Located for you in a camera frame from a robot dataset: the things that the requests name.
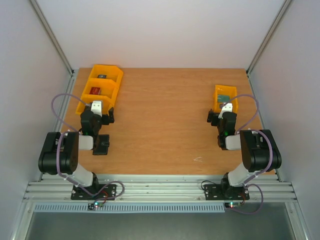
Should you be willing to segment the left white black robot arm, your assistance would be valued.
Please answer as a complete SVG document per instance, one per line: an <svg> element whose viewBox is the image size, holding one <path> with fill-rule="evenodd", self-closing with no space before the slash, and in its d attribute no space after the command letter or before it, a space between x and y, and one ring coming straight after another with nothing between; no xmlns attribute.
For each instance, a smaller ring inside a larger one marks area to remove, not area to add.
<svg viewBox="0 0 320 240"><path fill-rule="evenodd" d="M86 108L80 115L79 131L49 132L46 135L39 159L41 173L58 175L71 182L74 191L89 199L96 199L104 187L99 184L97 175L85 169L78 161L79 151L92 151L94 156L107 155L110 136L99 134L103 125L113 124L114 108L107 114Z"/></svg>

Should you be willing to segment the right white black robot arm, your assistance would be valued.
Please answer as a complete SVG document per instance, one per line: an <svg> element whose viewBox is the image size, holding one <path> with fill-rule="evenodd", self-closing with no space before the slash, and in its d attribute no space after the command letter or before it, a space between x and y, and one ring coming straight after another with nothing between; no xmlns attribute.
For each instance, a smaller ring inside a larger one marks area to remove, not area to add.
<svg viewBox="0 0 320 240"><path fill-rule="evenodd" d="M242 162L224 174L220 183L203 181L201 188L206 200L249 200L248 183L259 175L279 169L282 157L268 129L240 130L236 133L237 114L208 112L207 122L217 127L218 146L224 151L241 151Z"/></svg>

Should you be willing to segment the black card holder wallet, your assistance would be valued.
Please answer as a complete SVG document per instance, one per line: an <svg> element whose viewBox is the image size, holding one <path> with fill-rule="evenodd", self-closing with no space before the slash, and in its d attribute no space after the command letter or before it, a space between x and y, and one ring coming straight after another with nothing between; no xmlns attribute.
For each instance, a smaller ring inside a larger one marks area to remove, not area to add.
<svg viewBox="0 0 320 240"><path fill-rule="evenodd" d="M110 146L110 135L99 134L93 143L92 154L94 156L107 155L109 146Z"/></svg>

